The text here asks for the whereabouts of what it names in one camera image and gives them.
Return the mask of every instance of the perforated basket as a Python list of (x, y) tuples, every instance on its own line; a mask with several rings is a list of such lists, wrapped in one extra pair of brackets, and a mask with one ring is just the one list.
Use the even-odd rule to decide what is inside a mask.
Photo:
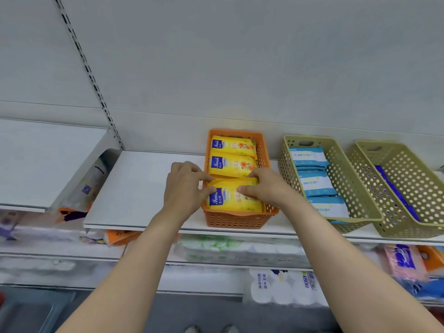
[[(381, 236), (430, 238), (444, 234), (444, 183), (406, 145), (358, 141), (348, 158), (384, 214), (375, 224)], [(414, 219), (374, 165), (382, 166), (421, 222)]]
[(332, 138), (305, 135), (286, 135), (279, 157), (279, 172), (286, 182), (304, 197), (305, 193), (297, 174), (296, 166), (290, 154), (290, 147), (321, 146), (325, 157), (330, 162), (327, 174), (333, 187), (347, 204), (350, 218), (327, 218), (329, 221), (343, 221), (346, 224), (332, 225), (341, 233), (348, 233), (371, 222), (380, 222), (383, 218), (378, 206), (373, 201), (359, 176), (354, 171), (345, 153)]
[[(258, 167), (271, 167), (268, 157), (265, 138), (262, 133), (243, 131), (237, 129), (210, 129), (208, 131), (207, 151), (205, 155), (205, 172), (208, 172), (208, 161), (210, 159), (211, 138), (214, 135), (220, 137), (232, 137), (253, 140), (256, 144), (256, 153), (258, 155)], [(224, 211), (209, 210), (203, 202), (202, 209), (205, 214), (205, 220), (210, 227), (217, 228), (237, 228), (237, 229), (259, 229), (272, 216), (279, 212), (279, 209), (263, 203), (263, 212), (251, 211)]]

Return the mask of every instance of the right hand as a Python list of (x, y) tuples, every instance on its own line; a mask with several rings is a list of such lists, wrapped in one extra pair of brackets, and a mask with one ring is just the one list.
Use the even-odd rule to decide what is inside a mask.
[(248, 177), (259, 178), (259, 184), (240, 185), (237, 191), (244, 195), (257, 197), (279, 209), (282, 209), (286, 202), (293, 200), (295, 195), (299, 195), (279, 173), (271, 168), (255, 168)]

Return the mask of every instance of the green plastic basket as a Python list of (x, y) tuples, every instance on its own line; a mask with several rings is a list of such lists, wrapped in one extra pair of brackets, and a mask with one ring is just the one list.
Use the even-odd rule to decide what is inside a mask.
[[(444, 183), (406, 145), (358, 141), (348, 158), (384, 214), (384, 219), (375, 224), (381, 236), (430, 238), (444, 234)], [(374, 165), (382, 166), (421, 222), (415, 220)]]
[(353, 169), (344, 151), (332, 138), (306, 135), (286, 135), (279, 157), (279, 172), (286, 182), (305, 196), (297, 174), (296, 166), (290, 154), (290, 147), (321, 146), (325, 157), (330, 162), (327, 174), (333, 187), (347, 204), (350, 218), (327, 218), (329, 221), (342, 221), (346, 224), (332, 225), (341, 233), (349, 233), (369, 223), (379, 223), (383, 219), (378, 206), (370, 196), (361, 179)]

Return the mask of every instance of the white wall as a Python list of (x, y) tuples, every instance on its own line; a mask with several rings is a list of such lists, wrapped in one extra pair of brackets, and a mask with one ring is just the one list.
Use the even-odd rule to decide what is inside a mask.
[(110, 109), (444, 135), (443, 0), (63, 2)]
[(54, 0), (0, 0), (0, 117), (108, 126)]

